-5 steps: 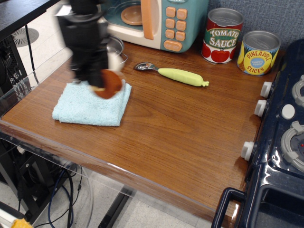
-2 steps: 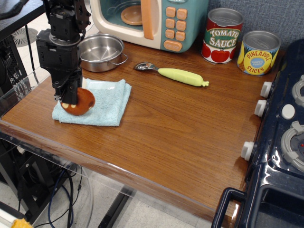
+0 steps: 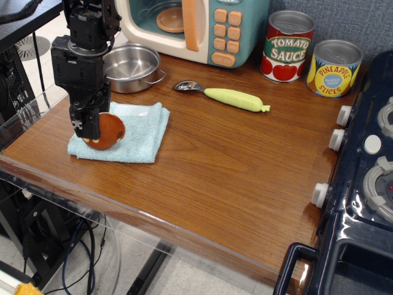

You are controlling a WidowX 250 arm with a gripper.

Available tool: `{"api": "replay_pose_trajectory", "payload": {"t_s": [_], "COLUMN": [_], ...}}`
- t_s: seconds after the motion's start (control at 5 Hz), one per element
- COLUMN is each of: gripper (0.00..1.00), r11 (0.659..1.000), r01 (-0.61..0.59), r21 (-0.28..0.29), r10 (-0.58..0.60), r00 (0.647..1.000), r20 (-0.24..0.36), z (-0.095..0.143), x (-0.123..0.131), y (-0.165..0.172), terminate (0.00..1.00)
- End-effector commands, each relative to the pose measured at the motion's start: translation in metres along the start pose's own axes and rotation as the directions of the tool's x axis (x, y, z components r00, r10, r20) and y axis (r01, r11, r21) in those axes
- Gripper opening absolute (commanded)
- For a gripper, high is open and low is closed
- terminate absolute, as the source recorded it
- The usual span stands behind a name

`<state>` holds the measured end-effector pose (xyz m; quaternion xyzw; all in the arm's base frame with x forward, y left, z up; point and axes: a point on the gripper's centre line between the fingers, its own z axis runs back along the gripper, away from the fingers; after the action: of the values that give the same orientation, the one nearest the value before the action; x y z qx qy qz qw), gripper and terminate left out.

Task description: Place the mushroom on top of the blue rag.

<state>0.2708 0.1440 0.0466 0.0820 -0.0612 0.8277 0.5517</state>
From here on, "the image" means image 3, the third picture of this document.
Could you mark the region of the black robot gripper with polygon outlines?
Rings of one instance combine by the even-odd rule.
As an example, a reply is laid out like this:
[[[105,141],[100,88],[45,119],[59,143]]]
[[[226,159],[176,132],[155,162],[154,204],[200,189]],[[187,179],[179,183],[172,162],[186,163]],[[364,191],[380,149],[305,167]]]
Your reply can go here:
[[[55,84],[69,96],[74,133],[79,138],[98,140],[101,135],[99,112],[108,111],[111,101],[103,57],[78,48],[67,35],[55,38],[51,56]]]

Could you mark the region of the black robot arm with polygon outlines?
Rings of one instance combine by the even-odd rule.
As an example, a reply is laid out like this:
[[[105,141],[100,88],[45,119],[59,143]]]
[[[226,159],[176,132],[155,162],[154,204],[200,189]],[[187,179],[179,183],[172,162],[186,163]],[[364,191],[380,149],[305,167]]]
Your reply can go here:
[[[70,34],[52,42],[55,84],[69,95],[76,136],[98,140],[103,136],[99,116],[111,102],[103,57],[114,46],[122,18],[114,1],[63,1],[63,11]]]

